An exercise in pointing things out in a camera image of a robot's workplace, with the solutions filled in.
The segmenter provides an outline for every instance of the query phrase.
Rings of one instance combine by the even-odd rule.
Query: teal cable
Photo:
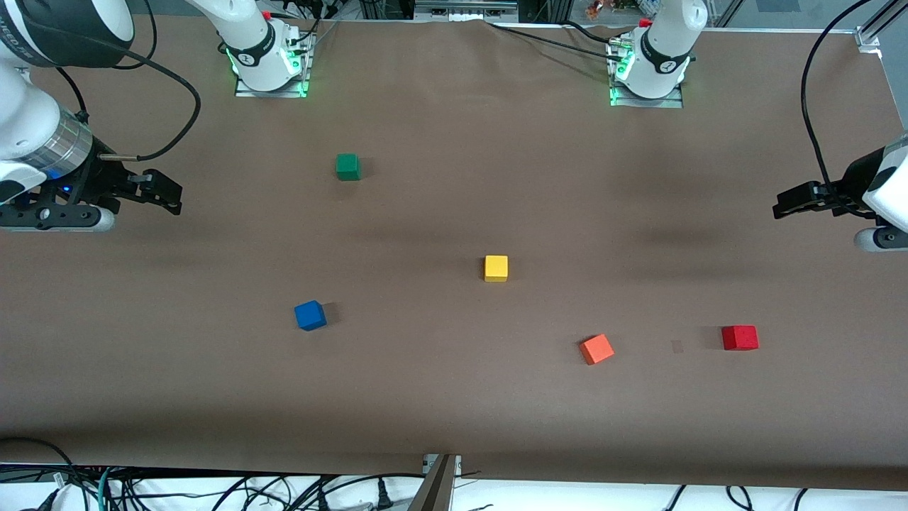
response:
[[[111,469],[107,467],[104,470],[104,473],[101,474],[101,479],[98,480],[98,511],[105,511],[104,508],[104,490],[107,488],[107,476],[110,475]]]

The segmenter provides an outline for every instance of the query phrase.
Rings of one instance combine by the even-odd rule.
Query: table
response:
[[[95,465],[370,473],[455,451],[487,477],[905,489],[904,255],[854,248],[857,219],[771,212],[819,176],[797,93],[816,34],[704,33],[685,108],[641,110],[609,106],[593,57],[481,22],[342,23],[300,100],[234,98],[204,19],[159,28],[155,59],[203,98],[149,165],[183,214],[0,235],[2,433]],[[189,114],[153,70],[73,76],[121,152]],[[810,101],[834,175],[901,132],[849,35]],[[347,152],[359,183],[332,174]],[[479,278],[486,254],[510,256],[506,284]],[[312,299],[331,324],[306,333]],[[736,324],[759,350],[721,349]],[[586,366],[598,333],[617,354]]]

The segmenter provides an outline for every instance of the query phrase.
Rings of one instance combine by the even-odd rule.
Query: green cube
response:
[[[362,179],[360,159],[354,154],[338,155],[335,169],[338,173],[338,179],[341,181],[359,181]]]

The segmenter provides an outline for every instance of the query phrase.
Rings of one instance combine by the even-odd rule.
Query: red cube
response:
[[[735,325],[722,327],[722,344],[726,351],[747,351],[760,347],[756,326]]]

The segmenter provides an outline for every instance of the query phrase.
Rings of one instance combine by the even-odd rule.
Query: blue cube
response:
[[[321,304],[312,300],[300,306],[295,306],[293,312],[296,313],[296,323],[303,330],[311,332],[316,328],[321,328],[328,324],[325,319],[325,311]]]

